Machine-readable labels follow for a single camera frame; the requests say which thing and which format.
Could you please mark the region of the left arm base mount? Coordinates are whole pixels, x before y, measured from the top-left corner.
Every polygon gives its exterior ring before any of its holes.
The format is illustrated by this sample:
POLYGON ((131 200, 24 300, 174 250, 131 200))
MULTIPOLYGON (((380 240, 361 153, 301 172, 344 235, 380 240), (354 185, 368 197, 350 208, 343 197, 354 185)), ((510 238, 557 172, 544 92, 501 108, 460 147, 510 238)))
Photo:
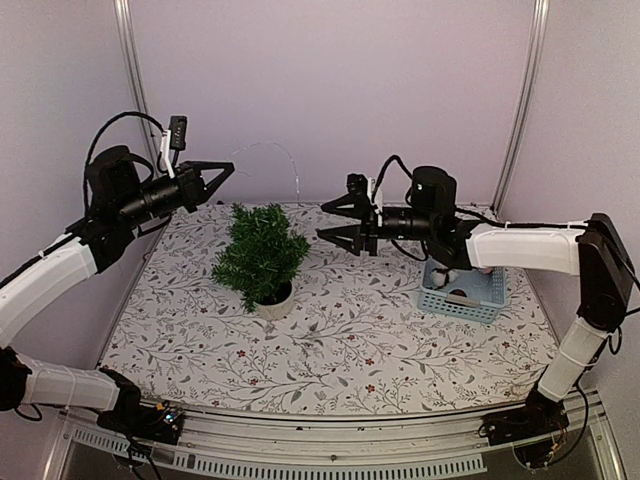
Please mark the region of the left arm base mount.
POLYGON ((97 425, 125 436, 177 445, 184 425, 183 411, 168 401, 156 406, 141 403, 141 390, 132 381, 108 368, 100 368, 119 392, 115 406, 98 414, 97 425))

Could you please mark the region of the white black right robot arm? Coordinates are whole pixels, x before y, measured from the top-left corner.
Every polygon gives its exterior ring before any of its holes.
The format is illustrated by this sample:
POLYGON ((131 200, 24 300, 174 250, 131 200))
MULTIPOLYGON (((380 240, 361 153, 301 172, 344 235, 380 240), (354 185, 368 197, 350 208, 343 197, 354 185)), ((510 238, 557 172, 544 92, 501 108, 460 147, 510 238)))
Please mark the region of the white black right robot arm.
POLYGON ((437 262, 454 270, 518 268, 575 276, 580 305, 559 351, 517 415, 517 427, 537 436, 556 417, 564 399, 627 317, 637 277, 628 253, 606 214, 564 223, 499 223, 456 204, 456 180, 433 166, 411 175, 408 206, 382 203, 381 181, 361 174, 347 178, 347 192, 322 204, 328 214, 353 224, 319 231, 319 238, 355 255, 377 252, 380 240, 424 243, 437 262))

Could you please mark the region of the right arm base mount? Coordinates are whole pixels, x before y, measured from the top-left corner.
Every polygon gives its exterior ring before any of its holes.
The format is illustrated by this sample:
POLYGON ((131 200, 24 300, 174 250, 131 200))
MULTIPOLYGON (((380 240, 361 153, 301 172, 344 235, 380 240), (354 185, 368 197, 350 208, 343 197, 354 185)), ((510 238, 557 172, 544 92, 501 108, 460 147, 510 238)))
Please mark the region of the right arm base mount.
POLYGON ((564 402, 552 401, 535 390, 520 407, 484 415, 477 433, 495 446, 546 435, 568 426, 564 402))

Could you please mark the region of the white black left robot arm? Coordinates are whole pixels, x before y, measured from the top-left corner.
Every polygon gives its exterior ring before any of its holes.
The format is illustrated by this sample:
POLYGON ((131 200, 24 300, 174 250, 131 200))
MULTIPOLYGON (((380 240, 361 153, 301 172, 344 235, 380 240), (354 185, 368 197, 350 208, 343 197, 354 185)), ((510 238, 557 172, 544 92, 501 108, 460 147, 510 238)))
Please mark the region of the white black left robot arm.
POLYGON ((128 434, 148 426, 148 412, 132 398, 138 388, 117 373, 81 370, 17 353, 14 337, 76 285, 115 264, 142 225, 183 208, 194 212, 233 173, 230 162, 187 161, 156 179, 141 180, 141 157, 124 145, 101 152, 85 174, 92 200, 84 217, 1 283, 1 408, 26 404, 108 411, 128 434))

